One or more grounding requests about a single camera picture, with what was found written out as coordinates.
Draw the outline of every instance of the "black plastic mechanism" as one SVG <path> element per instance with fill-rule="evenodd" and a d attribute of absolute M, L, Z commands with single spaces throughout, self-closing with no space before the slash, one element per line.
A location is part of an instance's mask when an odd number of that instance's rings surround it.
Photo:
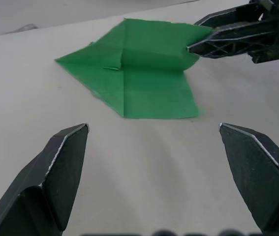
<path fill-rule="evenodd" d="M 254 63 L 279 59 L 279 0 L 252 0 L 195 24 L 213 32 L 189 45 L 190 53 L 213 59 L 248 53 Z"/>
<path fill-rule="evenodd" d="M 54 135 L 0 200 L 0 236 L 60 236 L 80 182 L 89 128 Z"/>
<path fill-rule="evenodd" d="M 279 235 L 279 147 L 252 129 L 221 124 L 233 179 L 263 233 Z"/>

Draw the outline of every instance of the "white table surface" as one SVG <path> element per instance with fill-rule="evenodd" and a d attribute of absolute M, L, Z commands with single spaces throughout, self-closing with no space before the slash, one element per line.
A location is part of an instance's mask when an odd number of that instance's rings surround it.
<path fill-rule="evenodd" d="M 245 0 L 201 0 L 129 18 L 194 23 Z M 200 117 L 124 119 L 53 60 L 97 40 L 123 16 L 0 36 L 0 198 L 61 129 L 87 122 L 83 173 L 65 236 L 217 234 L 259 229 L 229 169 L 220 122 L 279 146 L 279 61 L 200 59 L 186 71 Z"/>

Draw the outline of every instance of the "green paper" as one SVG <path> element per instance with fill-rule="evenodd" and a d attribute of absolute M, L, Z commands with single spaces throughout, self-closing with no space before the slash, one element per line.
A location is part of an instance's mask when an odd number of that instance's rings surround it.
<path fill-rule="evenodd" d="M 65 70 L 125 118 L 195 117 L 184 75 L 198 60 L 186 46 L 211 28 L 124 19 L 89 46 L 56 59 Z"/>

